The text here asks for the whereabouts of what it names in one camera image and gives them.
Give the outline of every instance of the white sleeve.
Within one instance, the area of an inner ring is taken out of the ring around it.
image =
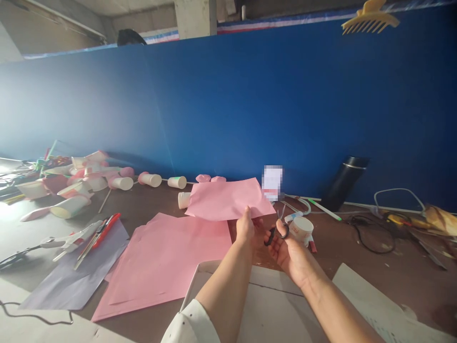
[[[220,340],[205,309],[194,299],[176,314],[161,343],[220,343]]]

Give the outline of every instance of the wooden table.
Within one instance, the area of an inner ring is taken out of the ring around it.
[[[185,192],[190,192],[190,190],[191,185],[187,185],[184,189]],[[107,192],[108,189],[97,192],[92,198],[92,205],[88,210],[70,221],[81,227],[84,227],[89,221],[93,221]],[[158,188],[135,184],[130,191],[112,191],[99,216],[106,217],[116,212],[122,213],[122,222],[131,236],[138,226],[146,224],[159,212],[176,217],[184,216],[185,211],[178,208],[179,192],[182,191],[170,188],[166,183],[162,183]],[[56,196],[34,202],[21,201],[10,207],[0,203],[1,239],[8,240],[9,235],[13,232],[16,235],[20,233],[19,218],[28,211],[59,201],[61,199]],[[294,199],[290,199],[288,202],[301,208],[301,205]],[[282,204],[277,204],[275,207],[282,209]],[[345,206],[343,210],[354,210],[354,207]],[[289,208],[286,208],[286,215],[291,212]],[[313,236],[318,249],[315,258],[329,278],[333,278],[341,263],[346,263],[398,305],[404,304],[410,307],[421,322],[457,336],[457,325],[454,318],[457,313],[457,265],[453,260],[436,253],[448,268],[448,272],[441,271],[429,258],[425,257],[418,246],[404,240],[397,240],[397,247],[393,253],[376,255],[358,244],[357,233],[351,226],[337,222],[326,214],[310,214],[308,218],[315,227]],[[264,217],[267,227],[270,227],[275,221],[275,215]],[[235,223],[236,221],[229,221],[232,240],[236,238]],[[382,244],[391,244],[386,235],[376,230],[364,230],[363,234],[366,235],[367,240],[373,242],[374,248],[382,249]],[[40,239],[46,236],[42,232],[40,235]],[[436,239],[426,237],[426,240],[435,244],[439,250],[444,249],[444,247],[440,247]],[[0,277],[32,291],[51,271],[52,264],[44,261],[41,261],[40,264],[30,263],[31,267],[22,265],[7,273],[0,273]],[[255,252],[253,264],[278,269],[266,247]],[[104,281],[85,308],[77,311],[77,314],[90,320],[106,286],[107,283]],[[182,299],[179,299],[109,318],[98,324],[139,343],[160,342],[181,304]]]

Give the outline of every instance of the black cable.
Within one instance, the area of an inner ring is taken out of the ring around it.
[[[371,218],[369,217],[365,217],[365,216],[362,216],[362,215],[355,215],[355,216],[351,216],[349,217],[349,219],[347,221],[345,221],[347,224],[351,225],[354,229],[356,229],[357,231],[357,235],[358,235],[358,238],[360,240],[360,244],[367,250],[375,253],[375,254],[378,254],[378,255],[382,255],[382,254],[387,254],[389,252],[392,252],[395,250],[395,247],[396,247],[396,244],[395,244],[395,235],[393,234],[392,230],[390,228],[387,228],[385,227],[384,225],[381,225],[380,223],[378,222],[375,222],[374,220],[372,220]],[[385,250],[385,251],[377,251],[377,250],[374,250],[374,249],[371,249],[369,246],[367,246],[365,244],[365,242],[363,241],[362,239],[362,234],[360,232],[360,229],[358,227],[358,225],[377,225],[381,228],[383,228],[384,230],[386,230],[389,234],[390,234],[390,237],[392,238],[392,247],[389,249],[389,250]]]
[[[52,322],[49,322],[47,321],[46,319],[44,319],[43,317],[40,317],[40,316],[37,316],[35,314],[20,314],[20,315],[14,315],[14,314],[10,314],[8,312],[8,310],[6,309],[6,305],[10,305],[10,304],[13,304],[13,305],[20,305],[20,303],[15,303],[15,302],[9,302],[9,303],[4,303],[3,301],[0,300],[0,306],[3,308],[5,314],[8,316],[8,317],[11,317],[11,318],[18,318],[18,317],[33,317],[33,318],[36,318],[36,319],[39,319],[41,320],[43,323],[47,324],[47,325],[57,325],[57,324],[64,324],[64,325],[72,325],[73,324],[73,316],[71,315],[71,312],[68,311],[68,314],[70,316],[70,321],[69,322],[55,322],[55,323],[52,323]]]

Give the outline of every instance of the blue backdrop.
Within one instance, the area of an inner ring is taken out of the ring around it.
[[[329,21],[2,65],[0,154],[35,159],[59,139],[190,181],[281,164],[284,191],[312,197],[352,154],[372,163],[349,201],[404,187],[457,211],[455,12],[395,13],[379,35]]]

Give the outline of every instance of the pink paper sheet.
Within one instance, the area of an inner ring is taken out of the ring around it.
[[[235,182],[205,182],[192,186],[186,214],[221,221],[239,219],[251,207],[252,218],[276,213],[256,178]]]
[[[197,265],[230,246],[226,221],[157,214],[135,230],[92,321],[183,298]]]

